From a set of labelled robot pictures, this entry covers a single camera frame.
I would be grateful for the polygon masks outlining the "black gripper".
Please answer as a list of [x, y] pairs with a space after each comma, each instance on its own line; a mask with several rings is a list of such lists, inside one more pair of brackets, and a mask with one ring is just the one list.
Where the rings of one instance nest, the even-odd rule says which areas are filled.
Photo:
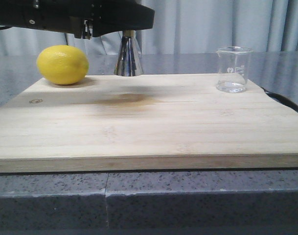
[[78, 39], [151, 29], [154, 15], [135, 0], [0, 0], [0, 26], [68, 33]]

